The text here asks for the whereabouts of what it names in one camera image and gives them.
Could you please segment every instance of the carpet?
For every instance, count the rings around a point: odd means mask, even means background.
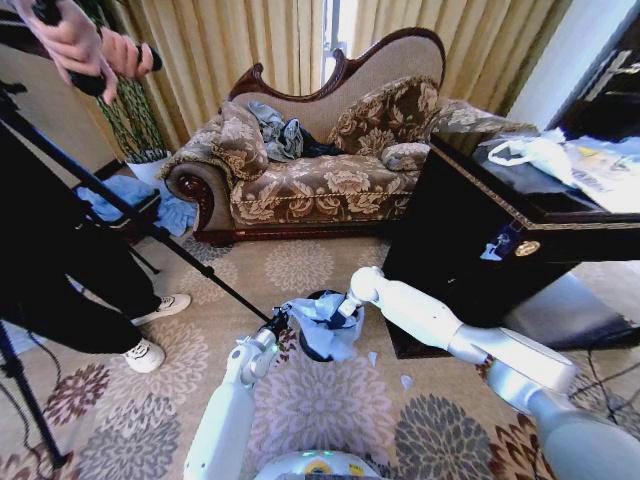
[[[264,312],[319,289],[344,291],[355,269],[380,265],[386,253],[385,244],[374,238],[245,242],[218,249],[190,236],[181,241]],[[184,458],[235,339],[260,325],[164,246],[148,239],[138,249],[162,270],[154,277],[157,293],[193,296],[184,312],[143,327],[166,350],[167,360],[158,371],[136,374],[119,356],[86,355],[47,342],[62,365],[56,387],[55,368],[44,352],[31,349],[21,355],[58,444],[72,452],[71,462],[57,472],[58,480],[182,478]],[[625,268],[624,280],[640,283],[635,266],[600,264],[595,273],[581,268],[581,274],[591,275],[592,288],[606,284],[609,303],[616,301],[612,285],[624,277],[615,269]],[[638,291],[636,284],[620,287],[629,293],[624,307],[631,314],[638,311],[637,295],[631,294]],[[243,479],[278,455],[310,448],[352,452],[394,479],[525,480],[533,478],[534,462],[539,478],[553,478],[544,458],[535,458],[531,419],[491,393],[483,381],[485,369],[452,358],[397,360],[384,321],[372,307],[366,308],[356,345],[356,358],[320,364],[300,352],[293,334],[285,336],[276,364],[256,387]],[[377,354],[375,364],[370,352]],[[582,369],[577,391],[594,378],[584,352],[569,355]],[[606,376],[637,362],[640,349],[594,356],[599,375]],[[624,405],[639,378],[634,371],[607,383],[610,402]],[[10,380],[2,383],[16,393]],[[606,412],[599,388],[576,395],[574,401]],[[638,407],[637,402],[624,406],[616,419],[640,438]],[[36,455],[22,447],[22,422],[4,397],[0,411],[0,479],[40,478]],[[32,426],[30,442],[38,441]],[[36,452],[42,452],[42,445]],[[48,471],[46,464],[40,468]]]

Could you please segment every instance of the floral upholstery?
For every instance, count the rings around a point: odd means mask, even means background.
[[[422,170],[431,147],[424,143],[399,143],[385,148],[380,155],[382,164],[393,172]]]
[[[269,166],[267,150],[256,118],[245,108],[232,102],[222,104],[220,141],[213,151],[238,178],[254,180]]]
[[[158,178],[169,178],[171,170],[181,163],[200,162],[218,167],[225,176],[229,189],[235,183],[234,173],[220,157],[213,154],[213,147],[220,141],[222,115],[216,115],[205,123],[189,141],[165,163],[158,172]]]
[[[462,100],[440,98],[437,113],[428,126],[429,133],[499,133],[532,132],[538,130],[534,125],[518,123],[504,117],[480,110]]]
[[[328,139],[354,155],[379,155],[389,145],[424,140],[437,98],[431,78],[395,80],[349,107]]]
[[[255,180],[267,169],[269,159],[260,127],[251,113],[231,102],[222,105],[216,115],[178,150],[158,173],[166,179],[176,165],[202,162],[219,167],[229,188],[237,178]]]
[[[245,225],[396,219],[419,173],[391,172],[360,155],[271,163],[258,180],[236,184],[231,213]]]

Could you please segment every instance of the sofa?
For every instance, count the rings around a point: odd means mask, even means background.
[[[215,245],[384,231],[407,207],[431,133],[532,128],[440,97],[445,53],[430,30],[396,31],[357,59],[340,50],[333,55],[333,74],[306,96],[274,90],[261,78],[262,65],[254,65],[219,114],[165,165],[160,176],[169,190],[198,205],[197,240]],[[316,140],[346,153],[269,161],[251,133],[257,125],[247,117],[251,101],[298,118]],[[232,122],[244,122],[248,150],[237,147],[238,138],[220,141]]]

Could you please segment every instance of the person's hand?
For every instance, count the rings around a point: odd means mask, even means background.
[[[55,26],[45,25],[33,13],[33,3],[33,0],[14,0],[18,14],[47,49],[62,79],[71,84],[67,70],[90,76],[102,73],[106,79],[102,98],[110,105],[116,96],[118,79],[102,55],[102,42],[93,22],[72,0],[58,0],[60,22]]]
[[[141,78],[151,71],[153,55],[149,45],[146,43],[141,45],[142,58],[138,63],[138,47],[128,36],[120,35],[107,27],[102,27],[100,33],[102,34],[102,54],[118,75]]]

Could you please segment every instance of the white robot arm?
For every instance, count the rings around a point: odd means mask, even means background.
[[[387,280],[377,267],[353,274],[338,312],[348,317],[364,302],[376,305],[425,345],[463,361],[481,364],[491,355],[489,386],[514,408],[535,417],[540,445],[559,480],[638,478],[640,442],[569,402],[576,368],[562,355],[504,328],[465,325],[442,302]],[[227,374],[209,401],[187,456],[185,479],[238,478],[255,409],[253,385],[266,375],[277,353],[278,328],[271,330],[247,337],[231,352]]]
[[[338,310],[349,315],[351,305],[364,301],[422,343],[461,360],[480,364],[491,355],[489,386],[535,417],[540,445],[559,480],[640,478],[640,442],[569,401],[576,368],[567,358],[506,328],[465,325],[442,302],[387,280],[376,267],[354,273],[347,301]]]

